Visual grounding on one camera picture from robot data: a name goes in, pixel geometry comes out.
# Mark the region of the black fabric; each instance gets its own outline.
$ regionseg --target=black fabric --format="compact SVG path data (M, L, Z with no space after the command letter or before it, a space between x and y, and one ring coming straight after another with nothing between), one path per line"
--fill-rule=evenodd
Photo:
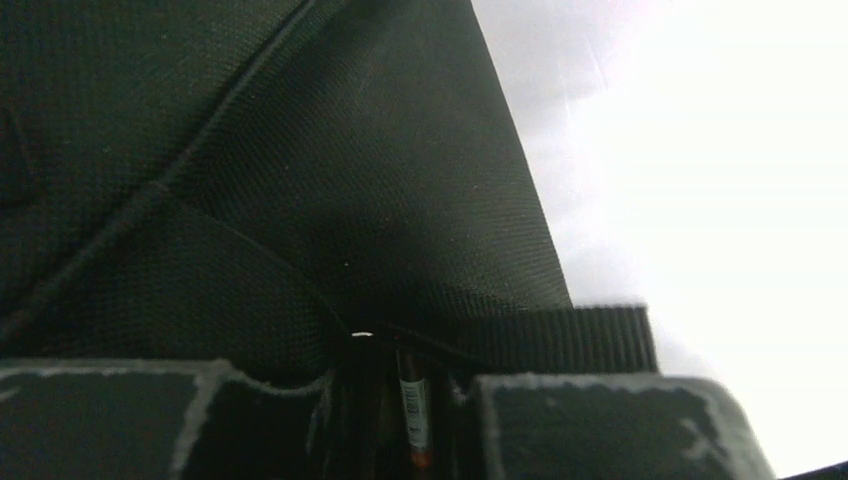
M466 373L659 371L644 307L576 308L482 319L378 319L378 339Z
M4 211L0 313L161 174L299 0L38 0L0 10L0 86L44 192Z
M269 388L226 362L0 362L0 477L318 478L337 379Z
M16 354L225 356L308 376L333 312L463 321L569 305L468 2L2 15L6 86L46 164L45 195L2 218ZM198 221L168 217L167 197ZM222 231L292 268L238 268L262 255L228 250Z
M471 402L479 430L458 439L461 478L775 478L742 410L708 381L480 376Z
M29 200L36 189L36 172L20 121L12 107L0 106L0 208Z
M326 370L341 327L272 252L173 199L140 227L9 353L227 358L288 379Z

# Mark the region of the barcode label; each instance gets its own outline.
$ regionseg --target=barcode label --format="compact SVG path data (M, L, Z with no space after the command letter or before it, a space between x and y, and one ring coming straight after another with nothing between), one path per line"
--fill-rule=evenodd
M427 411L427 380L400 382L403 409L406 412L406 433L409 444L420 449L430 447Z

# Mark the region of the label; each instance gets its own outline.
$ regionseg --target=label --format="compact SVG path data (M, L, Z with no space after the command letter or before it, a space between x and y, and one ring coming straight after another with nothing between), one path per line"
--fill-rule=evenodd
M419 450L430 448L430 412L427 411L427 380L400 382L403 410L406 413L406 433L409 444Z

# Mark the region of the black webbing strap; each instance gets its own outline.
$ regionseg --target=black webbing strap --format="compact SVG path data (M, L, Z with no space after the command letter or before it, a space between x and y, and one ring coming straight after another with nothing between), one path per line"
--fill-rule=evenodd
M471 372L657 372L644 307L528 312L422 332L379 322L378 332L447 366Z

